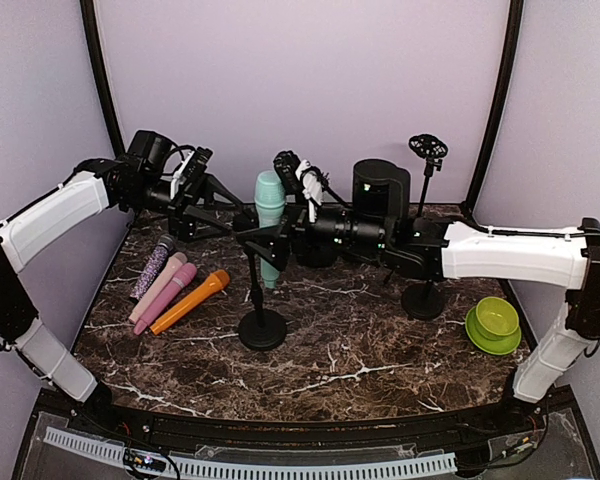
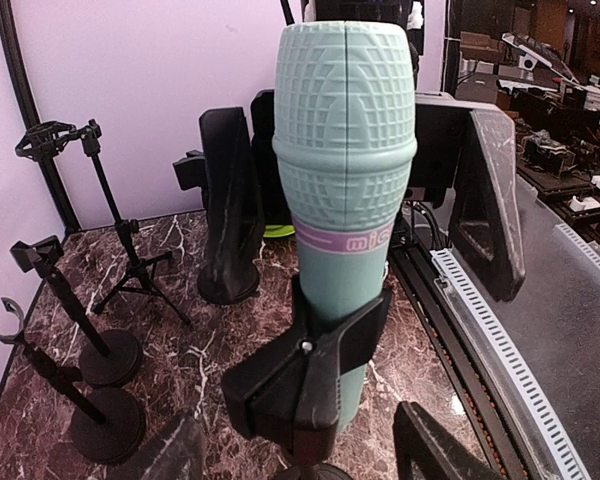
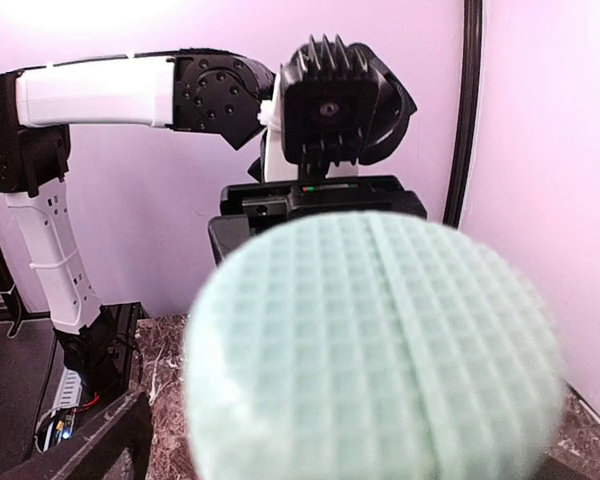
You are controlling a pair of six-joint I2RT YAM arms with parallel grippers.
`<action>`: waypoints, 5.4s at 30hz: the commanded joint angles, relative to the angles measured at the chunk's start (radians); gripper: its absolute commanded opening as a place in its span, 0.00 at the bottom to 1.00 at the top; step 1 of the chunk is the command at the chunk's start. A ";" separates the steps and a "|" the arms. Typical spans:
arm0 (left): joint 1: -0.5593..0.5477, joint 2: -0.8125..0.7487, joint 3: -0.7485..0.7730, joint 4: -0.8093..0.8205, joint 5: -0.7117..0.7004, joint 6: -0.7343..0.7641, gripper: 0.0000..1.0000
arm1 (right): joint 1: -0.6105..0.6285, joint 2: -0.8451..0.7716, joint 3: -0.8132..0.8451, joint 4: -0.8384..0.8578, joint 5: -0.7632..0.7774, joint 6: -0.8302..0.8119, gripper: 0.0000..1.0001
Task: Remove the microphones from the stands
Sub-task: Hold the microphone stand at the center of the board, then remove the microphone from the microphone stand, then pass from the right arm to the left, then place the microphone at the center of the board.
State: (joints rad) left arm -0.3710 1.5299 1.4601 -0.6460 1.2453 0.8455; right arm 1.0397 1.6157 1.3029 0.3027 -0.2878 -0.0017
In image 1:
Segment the glitter microphone with silver grille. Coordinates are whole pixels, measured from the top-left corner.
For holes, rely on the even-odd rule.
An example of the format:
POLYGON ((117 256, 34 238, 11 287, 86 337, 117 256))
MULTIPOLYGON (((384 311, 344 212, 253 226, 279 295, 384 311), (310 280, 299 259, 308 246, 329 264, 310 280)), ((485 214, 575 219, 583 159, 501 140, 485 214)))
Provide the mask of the glitter microphone with silver grille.
POLYGON ((173 236, 165 234, 159 238, 129 294, 129 300, 132 303, 137 304, 142 299, 161 273, 174 248, 175 238, 173 236))

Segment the mint green microphone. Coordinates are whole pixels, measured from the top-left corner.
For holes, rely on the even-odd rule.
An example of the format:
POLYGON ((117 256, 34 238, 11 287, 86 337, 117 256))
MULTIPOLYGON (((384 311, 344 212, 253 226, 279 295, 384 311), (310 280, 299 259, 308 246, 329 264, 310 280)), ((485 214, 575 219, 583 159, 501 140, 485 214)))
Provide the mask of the mint green microphone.
MULTIPOLYGON (((286 206, 286 193, 275 171, 261 172, 256 180, 254 202, 260 227, 278 225, 286 206)), ((260 260, 260 274, 267 289, 275 289, 280 272, 264 259, 260 260)))

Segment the cream white microphone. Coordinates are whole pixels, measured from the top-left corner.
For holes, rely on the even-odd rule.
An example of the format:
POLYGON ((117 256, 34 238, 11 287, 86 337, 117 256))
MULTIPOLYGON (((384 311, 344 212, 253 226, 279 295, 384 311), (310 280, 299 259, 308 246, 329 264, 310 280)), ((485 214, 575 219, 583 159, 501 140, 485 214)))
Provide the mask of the cream white microphone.
POLYGON ((182 252, 174 253, 166 262, 161 273, 156 277, 146 293, 141 297, 137 305, 129 315, 129 321, 135 324, 139 317, 147 310, 159 293, 169 283, 171 278, 187 262, 187 256, 182 252))

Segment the orange microphone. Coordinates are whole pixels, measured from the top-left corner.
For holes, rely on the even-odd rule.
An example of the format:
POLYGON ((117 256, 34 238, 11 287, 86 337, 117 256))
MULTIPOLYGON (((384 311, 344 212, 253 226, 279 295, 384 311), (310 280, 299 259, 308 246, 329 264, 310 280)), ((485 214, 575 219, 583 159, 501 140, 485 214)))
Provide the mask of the orange microphone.
POLYGON ((151 332, 154 335, 159 335, 169 329, 207 299, 224 290, 229 283, 230 276, 225 270, 214 271, 201 285, 159 317, 150 327, 151 332))

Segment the pink microphone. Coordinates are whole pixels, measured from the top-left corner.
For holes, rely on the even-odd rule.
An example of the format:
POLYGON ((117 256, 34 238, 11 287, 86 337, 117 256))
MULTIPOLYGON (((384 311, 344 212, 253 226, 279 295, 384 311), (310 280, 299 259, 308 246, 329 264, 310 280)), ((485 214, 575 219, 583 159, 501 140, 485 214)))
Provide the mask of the pink microphone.
POLYGON ((195 278, 196 273, 197 267, 192 263, 186 263, 180 267, 141 314, 139 320, 136 322, 133 333, 140 335, 146 328, 150 327, 170 302, 195 278))

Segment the black tripod stand with shock mount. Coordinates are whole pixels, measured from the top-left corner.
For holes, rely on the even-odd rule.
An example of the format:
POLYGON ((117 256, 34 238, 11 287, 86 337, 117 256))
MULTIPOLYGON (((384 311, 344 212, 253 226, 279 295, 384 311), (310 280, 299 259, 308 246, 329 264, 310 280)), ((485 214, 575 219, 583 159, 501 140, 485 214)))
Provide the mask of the black tripod stand with shock mount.
POLYGON ((427 279, 430 264, 436 263, 435 253, 443 243, 442 228, 423 216, 423 207, 429 182, 435 171, 442 168, 448 153, 447 145, 432 134, 422 133, 408 141, 410 150, 425 162, 424 180, 418 208, 414 217, 409 216, 409 206, 400 208, 400 216, 394 223, 383 259, 392 272, 409 279, 427 279))

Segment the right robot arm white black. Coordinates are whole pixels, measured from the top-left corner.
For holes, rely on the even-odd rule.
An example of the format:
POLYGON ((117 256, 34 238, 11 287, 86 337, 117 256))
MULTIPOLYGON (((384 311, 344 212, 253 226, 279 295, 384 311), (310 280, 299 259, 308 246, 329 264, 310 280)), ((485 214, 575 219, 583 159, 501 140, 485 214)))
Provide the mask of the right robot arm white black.
POLYGON ((287 204, 278 224, 260 226, 240 214, 234 227, 246 252, 276 269, 291 255, 334 251, 384 267, 407 278, 404 309, 434 318, 443 302, 435 284, 447 279, 495 278, 562 287, 565 300, 538 347, 512 373, 508 397, 490 413, 501 434, 514 432, 550 386, 591 345, 600 341, 600 224, 585 218, 577 227, 515 230, 481 226, 466 219, 430 220, 409 211, 411 177, 382 159, 353 168, 352 199, 326 205, 325 175, 292 152, 274 162, 287 204))

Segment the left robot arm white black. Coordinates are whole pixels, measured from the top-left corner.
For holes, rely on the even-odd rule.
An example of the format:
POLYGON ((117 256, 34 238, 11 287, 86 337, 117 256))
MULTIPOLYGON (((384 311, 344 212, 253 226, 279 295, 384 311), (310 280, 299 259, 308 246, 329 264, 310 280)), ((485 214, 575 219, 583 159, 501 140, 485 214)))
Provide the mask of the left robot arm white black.
POLYGON ((139 130, 116 159, 80 162, 52 191, 0 221, 0 339, 44 379, 84 404, 81 417, 100 436, 121 427, 120 412, 109 405, 112 393, 45 326, 19 274, 54 241, 112 207, 163 214, 170 234, 184 242, 195 239, 198 224, 211 227, 212 237, 230 235, 230 227, 210 213, 215 198, 223 197, 237 210, 244 203, 208 173, 213 153, 207 148, 189 147, 188 156, 166 175, 167 161, 180 150, 157 132, 139 130))

